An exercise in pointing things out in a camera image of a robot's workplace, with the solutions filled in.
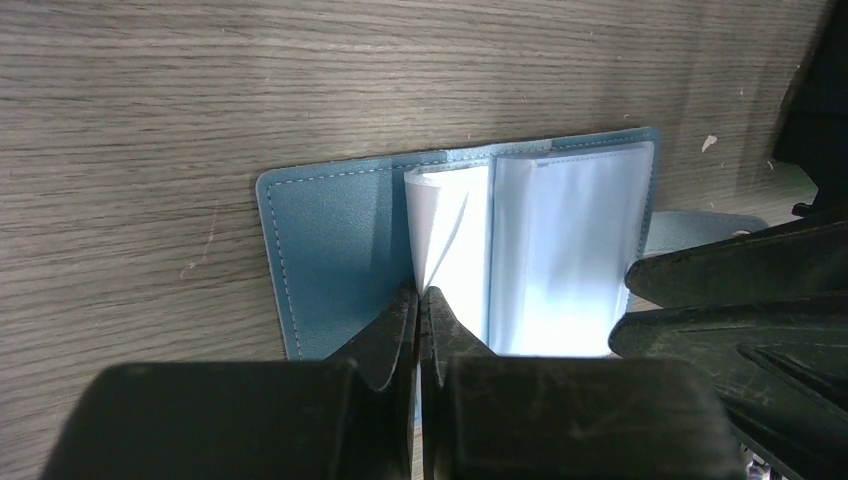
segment wooden table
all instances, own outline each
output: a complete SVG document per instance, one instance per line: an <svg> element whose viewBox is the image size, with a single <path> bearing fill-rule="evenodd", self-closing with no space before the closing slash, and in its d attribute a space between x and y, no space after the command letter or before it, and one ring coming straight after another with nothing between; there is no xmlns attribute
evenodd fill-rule
<svg viewBox="0 0 848 480"><path fill-rule="evenodd" d="M768 145L825 3L3 2L0 477L109 364L283 358L273 167L650 125L658 209L788 220L814 189Z"/></svg>

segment curled page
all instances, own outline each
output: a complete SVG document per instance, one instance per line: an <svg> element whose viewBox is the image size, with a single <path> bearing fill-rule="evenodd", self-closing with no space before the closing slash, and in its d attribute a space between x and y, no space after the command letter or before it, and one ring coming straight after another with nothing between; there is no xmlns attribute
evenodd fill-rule
<svg viewBox="0 0 848 480"><path fill-rule="evenodd" d="M457 319L486 341L489 162L418 167L404 174L419 294L439 287Z"/></svg>

